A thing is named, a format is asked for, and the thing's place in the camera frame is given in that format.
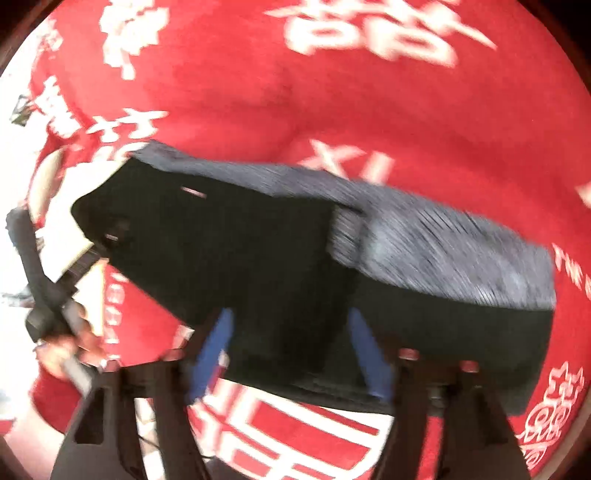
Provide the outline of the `person's left hand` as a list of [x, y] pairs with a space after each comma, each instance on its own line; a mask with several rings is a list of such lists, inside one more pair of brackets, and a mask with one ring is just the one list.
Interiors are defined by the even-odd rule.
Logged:
[[76, 308], [78, 330], [74, 335], [60, 335], [43, 340], [36, 348], [35, 354], [39, 365], [55, 378], [66, 380], [65, 362], [77, 358], [82, 363], [93, 367], [106, 365], [107, 355], [98, 337], [87, 321], [86, 309], [78, 302], [71, 303]]

